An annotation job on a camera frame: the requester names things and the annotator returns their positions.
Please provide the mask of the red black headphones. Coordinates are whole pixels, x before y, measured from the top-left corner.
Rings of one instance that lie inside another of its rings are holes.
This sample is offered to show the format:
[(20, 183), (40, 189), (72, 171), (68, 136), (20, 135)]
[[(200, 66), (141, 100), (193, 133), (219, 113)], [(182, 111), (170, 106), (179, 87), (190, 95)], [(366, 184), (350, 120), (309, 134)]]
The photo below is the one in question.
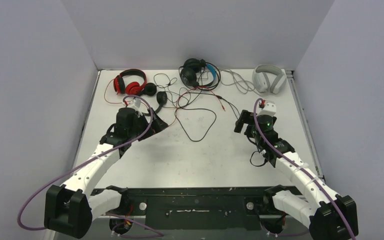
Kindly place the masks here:
[[(132, 81), (126, 84), (124, 77), (136, 76), (140, 77), (143, 82), (139, 83), (138, 81)], [(113, 80), (113, 89), (119, 94), (127, 94), (127, 95), (137, 95), (141, 92), (145, 85), (147, 84), (147, 76), (144, 71), (136, 68), (126, 69), (120, 72)]]

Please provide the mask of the small black headphones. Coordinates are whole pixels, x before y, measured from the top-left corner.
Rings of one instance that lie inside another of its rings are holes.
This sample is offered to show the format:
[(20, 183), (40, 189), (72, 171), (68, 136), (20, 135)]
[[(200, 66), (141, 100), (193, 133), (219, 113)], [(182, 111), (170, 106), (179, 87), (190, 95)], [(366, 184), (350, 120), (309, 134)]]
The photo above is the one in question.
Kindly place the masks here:
[(156, 101), (158, 103), (158, 107), (154, 110), (156, 114), (161, 111), (168, 101), (167, 93), (165, 91), (157, 91), (157, 86), (154, 83), (147, 83), (138, 95), (146, 95), (149, 97), (156, 96)]

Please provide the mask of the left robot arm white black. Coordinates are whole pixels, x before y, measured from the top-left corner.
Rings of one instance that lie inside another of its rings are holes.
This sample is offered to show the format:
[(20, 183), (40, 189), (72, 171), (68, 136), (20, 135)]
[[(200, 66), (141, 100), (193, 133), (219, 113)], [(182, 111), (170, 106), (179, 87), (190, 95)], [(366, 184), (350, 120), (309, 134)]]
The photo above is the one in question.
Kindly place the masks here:
[(45, 195), (44, 227), (80, 239), (93, 221), (112, 210), (125, 214), (130, 202), (119, 187), (107, 187), (92, 195), (105, 173), (122, 158), (135, 141), (145, 140), (169, 125), (153, 109), (150, 119), (132, 107), (118, 110), (113, 123), (100, 139), (89, 160), (74, 168), (61, 185), (52, 185)]

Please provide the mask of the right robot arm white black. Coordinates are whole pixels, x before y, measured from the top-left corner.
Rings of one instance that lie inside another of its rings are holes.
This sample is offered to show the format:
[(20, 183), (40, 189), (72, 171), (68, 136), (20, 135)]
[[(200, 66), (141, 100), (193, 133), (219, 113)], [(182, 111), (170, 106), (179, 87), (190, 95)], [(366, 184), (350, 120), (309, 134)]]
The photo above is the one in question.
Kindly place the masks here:
[(305, 226), (314, 240), (354, 240), (359, 234), (357, 204), (342, 196), (308, 167), (291, 144), (274, 130), (276, 117), (271, 113), (243, 110), (235, 122), (234, 132), (244, 135), (257, 152), (276, 171), (283, 174), (302, 194), (293, 194), (283, 185), (266, 190), (264, 210), (269, 214), (281, 211)]

